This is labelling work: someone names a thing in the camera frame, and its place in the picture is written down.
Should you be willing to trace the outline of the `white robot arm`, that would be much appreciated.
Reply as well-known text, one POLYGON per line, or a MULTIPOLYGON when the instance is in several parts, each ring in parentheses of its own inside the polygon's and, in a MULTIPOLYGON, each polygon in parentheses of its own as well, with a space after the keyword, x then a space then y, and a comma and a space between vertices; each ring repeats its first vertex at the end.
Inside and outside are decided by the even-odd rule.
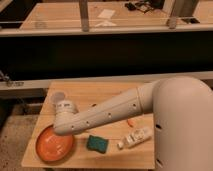
POLYGON ((151 113, 155 171, 213 171, 213 90, 187 76, 156 80, 129 89, 86 111, 58 113, 58 135, 151 113))

